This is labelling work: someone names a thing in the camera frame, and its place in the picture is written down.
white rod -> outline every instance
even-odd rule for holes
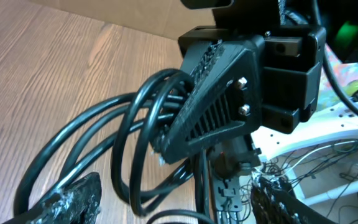
[[[313,196],[313,197],[310,197],[310,198],[306,198],[306,199],[302,200],[302,202],[305,205],[310,206],[310,205],[314,205],[316,203],[324,202],[324,201],[327,201],[327,200],[330,200],[330,199],[337,199],[341,195],[343,190],[346,188],[346,186],[348,186],[348,185],[349,184],[345,184],[345,185],[342,185],[342,186],[337,187],[335,189],[328,190],[325,193],[322,193],[322,194],[319,194],[319,195],[316,195],[316,196]],[[349,194],[354,194],[354,193],[357,193],[357,192],[358,192],[358,180],[350,183],[350,185],[345,190],[345,192],[343,192],[341,197],[349,195]]]

green light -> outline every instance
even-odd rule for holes
[[[335,36],[335,46],[347,48],[354,41],[358,34],[358,25],[353,25],[349,21],[345,22]]]

colorful fabric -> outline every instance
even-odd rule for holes
[[[328,46],[326,46],[326,50],[339,84],[349,96],[353,95],[353,93],[358,90],[358,63],[344,64],[335,56]],[[321,72],[317,111],[334,106],[339,102],[340,99],[333,91],[323,70]]]

hex bolt head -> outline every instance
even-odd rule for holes
[[[246,87],[248,80],[244,77],[240,78],[239,80],[237,80],[236,86],[238,89],[243,89],[244,87]]]
[[[244,104],[239,108],[239,114],[243,116],[248,116],[250,112],[250,106],[248,104]]]

wood grain surface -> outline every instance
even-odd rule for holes
[[[0,0],[0,223],[12,217],[14,192],[27,166],[64,124],[101,100],[136,91],[154,72],[177,68],[180,63],[174,40],[25,0]],[[113,121],[103,128],[86,151],[118,124]],[[57,180],[68,151],[88,126],[75,133],[47,164],[34,186],[31,205]],[[129,176],[135,140],[132,135],[127,141],[124,178]],[[109,163],[110,152],[88,169],[99,172],[103,183],[98,223],[145,223],[116,197]],[[142,188],[155,187],[175,167],[160,167],[158,158],[148,155]],[[192,189],[191,180],[158,210],[194,209]]]

